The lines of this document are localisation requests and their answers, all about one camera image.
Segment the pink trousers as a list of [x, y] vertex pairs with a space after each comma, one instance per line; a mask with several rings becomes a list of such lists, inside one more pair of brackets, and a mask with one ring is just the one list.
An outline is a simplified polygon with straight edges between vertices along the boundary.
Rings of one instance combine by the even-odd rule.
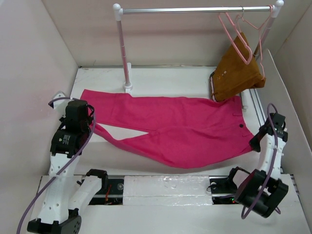
[[95, 109], [98, 136], [170, 167], [202, 168], [252, 150], [238, 96], [214, 102], [84, 90], [81, 98]]

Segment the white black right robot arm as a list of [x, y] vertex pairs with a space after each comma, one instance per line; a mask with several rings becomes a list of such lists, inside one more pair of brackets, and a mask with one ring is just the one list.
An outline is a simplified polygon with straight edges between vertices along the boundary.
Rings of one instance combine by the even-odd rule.
[[282, 182], [281, 158], [288, 140], [285, 117], [270, 113], [258, 133], [249, 141], [253, 151], [260, 153], [257, 168], [248, 172], [240, 167], [231, 169], [226, 188], [234, 193], [234, 201], [243, 205], [241, 217], [253, 211], [269, 217], [286, 196], [289, 186]]

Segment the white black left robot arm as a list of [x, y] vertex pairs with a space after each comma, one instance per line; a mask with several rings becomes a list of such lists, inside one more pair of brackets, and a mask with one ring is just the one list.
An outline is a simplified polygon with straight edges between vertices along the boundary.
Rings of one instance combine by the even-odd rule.
[[90, 169], [77, 183], [74, 171], [95, 129], [94, 108], [84, 100], [69, 100], [50, 148], [49, 181], [39, 191], [45, 194], [38, 216], [29, 221], [33, 234], [77, 234], [81, 214], [96, 193], [107, 191], [107, 172]]

